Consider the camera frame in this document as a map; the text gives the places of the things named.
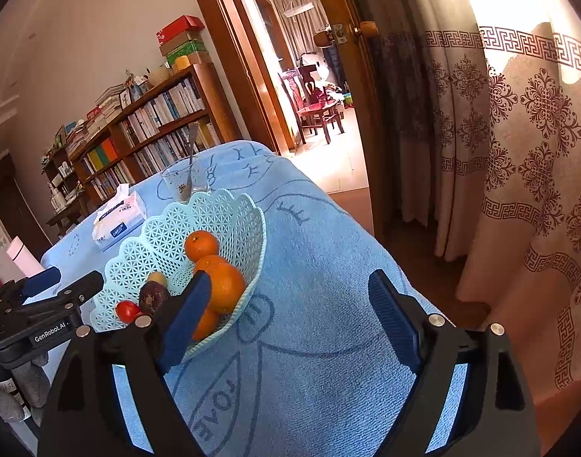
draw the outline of blue towel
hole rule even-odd
[[[238,322],[165,377],[196,440],[210,456],[373,455],[415,376],[398,363],[370,306],[369,274],[382,268],[426,312],[437,309],[289,160],[237,141],[201,153],[199,163],[214,189],[252,196],[268,235],[261,278]],[[159,175],[135,190],[149,216],[172,202]],[[103,253],[95,247],[93,218],[43,257],[44,266],[61,269],[62,285],[93,269],[103,272],[118,252],[118,244]],[[456,367],[431,450],[447,441],[464,377],[465,367]],[[115,368],[115,380],[133,443],[150,450],[124,369]]]

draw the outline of red tomato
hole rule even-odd
[[[123,323],[131,323],[140,314],[140,308],[130,300],[122,300],[115,308],[117,316]]]

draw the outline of fruit basket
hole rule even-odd
[[[168,279],[170,294],[180,294],[191,280],[194,264],[184,253],[184,240],[195,230],[213,233],[219,254],[241,271],[248,284],[235,310],[221,318],[218,328],[189,346],[183,361],[210,347],[237,321],[250,301],[261,275],[267,234],[265,216],[247,194],[237,199],[228,190],[196,192],[187,204],[169,204],[159,216],[144,222],[138,237],[123,241],[117,257],[104,270],[104,288],[94,296],[90,322],[96,331],[123,328],[115,314],[122,300],[137,302],[140,288],[154,270]]]

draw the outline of glass cup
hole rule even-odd
[[[194,192],[210,190],[206,169],[200,165],[199,160],[199,155],[194,155],[192,162],[188,157],[183,158],[161,172],[161,177],[176,201],[186,203]]]

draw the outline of door handle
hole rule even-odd
[[[354,38],[362,36],[363,38],[377,38],[379,36],[379,29],[377,23],[374,21],[362,21],[358,24],[358,27],[349,25],[350,33],[354,35]]]
[[[337,44],[345,44],[347,37],[345,28],[347,27],[347,34],[353,36],[354,41],[357,41],[360,36],[363,38],[376,38],[379,36],[379,29],[374,21],[362,21],[358,26],[350,23],[347,26],[343,24],[333,24],[333,30],[320,31],[314,35],[314,44],[319,48],[328,48],[332,46],[333,41]]]

